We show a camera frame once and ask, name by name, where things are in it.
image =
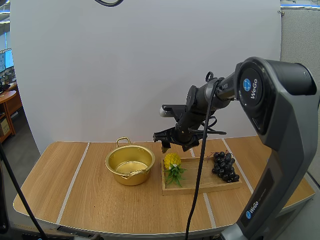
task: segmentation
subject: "pineapple leaves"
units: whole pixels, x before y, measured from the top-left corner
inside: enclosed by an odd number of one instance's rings
[[[164,172],[167,173],[167,177],[165,178],[166,184],[170,185],[172,183],[177,184],[180,188],[182,185],[179,180],[183,180],[181,174],[183,174],[187,169],[181,168],[181,164],[174,166],[170,163],[170,169],[165,170]]]

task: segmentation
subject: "toy pineapple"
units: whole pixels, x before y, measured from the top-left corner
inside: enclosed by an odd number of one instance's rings
[[[181,168],[181,158],[176,153],[168,153],[164,157],[164,167],[167,173],[166,182],[167,184],[171,184],[175,182],[178,186],[182,187],[180,181],[182,179],[181,174],[184,173],[186,169]]]

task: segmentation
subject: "gold pot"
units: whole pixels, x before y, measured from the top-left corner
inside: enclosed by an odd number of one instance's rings
[[[119,141],[126,139],[128,145],[119,146]],[[115,180],[123,185],[142,184],[149,177],[155,163],[155,154],[145,146],[131,144],[126,136],[116,141],[116,149],[105,158],[106,167],[112,172]]]

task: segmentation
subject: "gray floor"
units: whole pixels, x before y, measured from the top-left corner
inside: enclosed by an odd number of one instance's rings
[[[12,119],[12,122],[16,135],[9,136],[2,143],[2,146],[13,173],[21,186],[40,157],[40,153],[30,131],[23,108],[18,111],[18,115]],[[9,220],[15,224],[31,226],[32,221],[27,216],[16,212],[13,208],[13,201],[17,195],[17,191],[11,182],[3,162],[1,164]]]

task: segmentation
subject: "black wire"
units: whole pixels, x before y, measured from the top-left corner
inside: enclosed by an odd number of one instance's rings
[[[106,6],[106,7],[116,7],[118,6],[119,4],[121,4],[124,0],[118,0],[116,2],[113,2],[113,3],[110,3],[110,2],[105,2],[105,1],[102,1],[102,0],[95,0],[98,4],[101,4],[103,6]]]
[[[12,169],[11,169],[11,166],[10,166],[10,164],[9,164],[9,162],[8,162],[7,156],[6,156],[6,154],[5,154],[5,151],[4,151],[1,143],[0,143],[0,156],[1,156],[2,160],[3,160],[3,163],[4,163],[4,165],[5,165],[5,168],[7,169],[8,173],[9,173],[9,176],[10,176],[10,178],[11,178],[11,181],[13,182],[13,185],[14,185],[14,187],[15,187],[15,189],[16,189],[16,191],[17,191],[17,193],[18,193],[18,195],[19,195],[19,197],[20,197],[20,199],[21,199],[21,202],[23,203],[23,206],[25,207],[25,210],[26,210],[27,213],[29,214],[29,216],[30,216],[33,224],[35,225],[35,227],[38,229],[38,231],[39,231],[42,239],[43,239],[43,240],[48,240],[47,235],[45,234],[45,232],[43,231],[43,229],[41,228],[41,226],[40,226],[39,223],[37,222],[37,219],[35,218],[34,214],[32,213],[32,211],[31,211],[31,209],[30,209],[30,207],[29,207],[29,205],[28,205],[28,203],[27,203],[27,200],[26,200],[24,194],[22,193],[22,191],[21,191],[21,189],[20,189],[20,187],[19,187],[19,184],[18,184],[18,182],[17,182],[17,179],[16,179],[16,177],[15,177],[15,175],[14,175],[14,172],[13,172]]]
[[[207,131],[207,134],[219,134],[219,135],[226,135],[227,133],[225,131],[216,131],[211,128],[207,128],[209,131]],[[203,134],[204,130],[194,130],[191,128],[188,128],[190,133],[196,133],[196,134]]]
[[[214,78],[214,73],[212,71],[208,72],[205,76],[205,81],[209,82],[210,79]]]
[[[198,173],[196,175],[196,182],[195,182],[195,190],[194,190],[192,207],[191,207],[191,210],[190,210],[188,221],[186,222],[185,240],[188,240],[190,222],[191,222],[192,215],[194,214],[196,203],[197,203],[199,185],[200,185],[200,178],[201,178],[201,172],[202,172],[202,165],[204,163],[204,158],[205,158],[205,148],[206,148],[206,140],[207,140],[207,131],[208,131],[209,119],[210,119],[210,114],[211,114],[211,105],[212,105],[212,100],[214,98],[218,82],[219,81],[216,81],[214,83],[214,85],[213,85],[212,92],[211,92],[211,95],[210,95],[210,101],[209,101],[209,104],[208,104],[208,109],[206,111],[206,117],[205,117],[205,122],[204,122],[204,130],[203,130],[203,137],[202,137],[202,145],[201,145],[201,153],[200,153],[200,161],[199,161]]]
[[[215,116],[211,116],[211,117],[209,118],[209,120],[210,120],[210,119],[215,119],[215,120],[214,120],[213,123],[211,123],[211,124],[208,126],[208,129],[212,128],[212,127],[213,127],[214,125],[216,125],[216,123],[218,122],[218,119],[217,119]]]

